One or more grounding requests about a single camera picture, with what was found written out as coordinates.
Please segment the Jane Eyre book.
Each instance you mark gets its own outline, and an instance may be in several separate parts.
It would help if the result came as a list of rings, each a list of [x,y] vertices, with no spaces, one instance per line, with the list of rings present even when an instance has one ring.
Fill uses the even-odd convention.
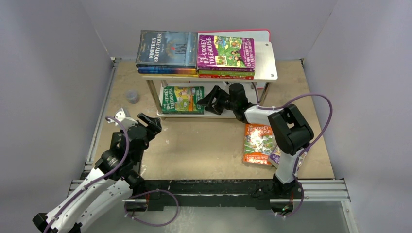
[[[138,67],[140,74],[196,75],[195,68]]]

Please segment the Nineteen Eighty-Four blue book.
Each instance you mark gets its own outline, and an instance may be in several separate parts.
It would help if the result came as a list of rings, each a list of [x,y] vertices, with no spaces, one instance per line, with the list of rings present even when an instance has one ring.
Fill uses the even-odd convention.
[[[142,30],[137,67],[196,68],[197,32]]]

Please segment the yellow book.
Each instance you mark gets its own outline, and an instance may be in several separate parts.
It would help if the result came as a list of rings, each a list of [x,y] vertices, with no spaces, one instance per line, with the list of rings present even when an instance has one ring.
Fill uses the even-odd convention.
[[[199,74],[140,74],[148,77],[185,77],[185,78],[199,78]]]

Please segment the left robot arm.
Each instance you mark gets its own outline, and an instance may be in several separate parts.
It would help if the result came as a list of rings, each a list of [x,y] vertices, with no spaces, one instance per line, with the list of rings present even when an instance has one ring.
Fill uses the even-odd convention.
[[[117,181],[127,183],[126,193],[134,199],[143,196],[145,185],[141,183],[134,167],[141,162],[151,140],[162,131],[161,120],[143,113],[138,119],[124,110],[114,116],[106,116],[108,123],[120,128],[112,134],[109,149],[95,163],[84,181],[61,204],[48,213],[38,213],[34,225],[42,233],[69,233],[82,224],[76,220],[104,191]]]

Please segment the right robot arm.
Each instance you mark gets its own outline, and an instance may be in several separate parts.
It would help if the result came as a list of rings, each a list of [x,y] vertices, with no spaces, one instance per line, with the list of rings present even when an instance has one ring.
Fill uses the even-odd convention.
[[[280,198],[291,193],[297,184],[300,157],[314,141],[314,132],[296,105],[287,103],[277,108],[263,108],[249,102],[244,86],[240,83],[231,84],[228,91],[216,85],[197,103],[216,115],[230,110],[242,123],[269,126],[280,149],[280,160],[273,177],[273,192]]]

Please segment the dark green Treehouse book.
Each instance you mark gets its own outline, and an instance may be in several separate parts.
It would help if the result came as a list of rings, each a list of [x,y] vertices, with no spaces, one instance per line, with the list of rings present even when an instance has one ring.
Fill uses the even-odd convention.
[[[204,107],[198,104],[205,95],[204,87],[167,86],[163,89],[163,114],[204,114]]]

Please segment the purple Treehouse book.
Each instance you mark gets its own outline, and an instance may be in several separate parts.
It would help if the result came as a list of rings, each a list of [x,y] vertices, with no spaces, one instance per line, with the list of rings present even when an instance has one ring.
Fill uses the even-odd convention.
[[[278,168],[279,162],[280,162],[280,155],[281,155],[281,150],[278,145],[274,147],[274,150],[268,157],[268,162],[273,165],[275,168]]]

